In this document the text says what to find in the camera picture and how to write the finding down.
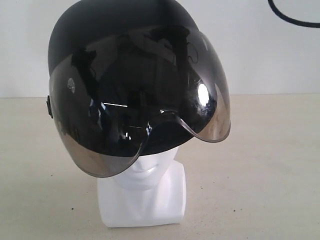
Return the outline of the black helmet with tinted visor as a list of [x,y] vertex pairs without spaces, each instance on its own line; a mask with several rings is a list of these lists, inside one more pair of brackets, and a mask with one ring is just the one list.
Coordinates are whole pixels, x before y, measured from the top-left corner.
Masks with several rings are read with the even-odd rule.
[[222,63],[178,1],[80,0],[54,25],[47,62],[49,115],[90,176],[230,134]]

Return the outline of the white mannequin head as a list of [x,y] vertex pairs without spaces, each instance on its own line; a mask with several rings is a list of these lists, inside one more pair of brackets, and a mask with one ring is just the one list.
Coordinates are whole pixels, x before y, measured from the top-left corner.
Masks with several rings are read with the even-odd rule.
[[97,180],[98,207],[109,228],[179,224],[187,201],[178,148],[140,156],[122,173]]

